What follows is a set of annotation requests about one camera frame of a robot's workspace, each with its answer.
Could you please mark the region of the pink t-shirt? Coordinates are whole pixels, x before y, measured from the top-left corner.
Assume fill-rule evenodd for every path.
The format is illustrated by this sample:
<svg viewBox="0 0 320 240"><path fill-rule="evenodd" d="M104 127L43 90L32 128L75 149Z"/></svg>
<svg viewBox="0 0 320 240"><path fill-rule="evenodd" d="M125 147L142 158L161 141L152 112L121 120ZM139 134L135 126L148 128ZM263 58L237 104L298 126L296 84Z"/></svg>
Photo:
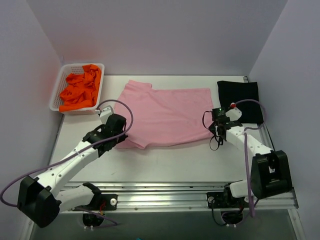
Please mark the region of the pink t-shirt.
<svg viewBox="0 0 320 240"><path fill-rule="evenodd" d="M213 109L209 88L153 89L130 80L114 105L116 114L133 123L119 149L170 147L211 137Z"/></svg>

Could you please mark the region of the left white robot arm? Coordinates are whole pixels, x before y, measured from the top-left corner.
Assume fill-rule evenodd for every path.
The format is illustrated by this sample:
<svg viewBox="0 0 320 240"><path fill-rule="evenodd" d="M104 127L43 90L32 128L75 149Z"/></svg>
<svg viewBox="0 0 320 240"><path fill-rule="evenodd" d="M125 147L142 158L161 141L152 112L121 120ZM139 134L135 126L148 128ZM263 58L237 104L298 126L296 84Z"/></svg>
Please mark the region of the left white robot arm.
<svg viewBox="0 0 320 240"><path fill-rule="evenodd" d="M77 207L95 210L100 206L102 192L92 183L75 188L62 188L78 172L110 151L127 135L125 117L112 113L106 123L88 132L63 160L36 177L27 175L20 182L17 208L40 228L50 225L59 213Z"/></svg>

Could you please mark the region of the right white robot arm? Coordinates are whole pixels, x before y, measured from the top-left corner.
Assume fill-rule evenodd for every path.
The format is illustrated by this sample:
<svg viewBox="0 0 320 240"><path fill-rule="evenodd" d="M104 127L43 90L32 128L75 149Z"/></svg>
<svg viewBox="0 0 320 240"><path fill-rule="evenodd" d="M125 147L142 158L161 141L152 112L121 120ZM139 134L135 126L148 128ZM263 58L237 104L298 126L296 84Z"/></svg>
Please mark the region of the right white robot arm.
<svg viewBox="0 0 320 240"><path fill-rule="evenodd" d="M234 206L240 198L265 199L290 192L293 189L287 154L258 141L240 122L242 112L238 108L225 111L223 107L211 111L212 124L208 130L218 145L223 142L244 153L246 179L230 183L222 193L223 203Z"/></svg>

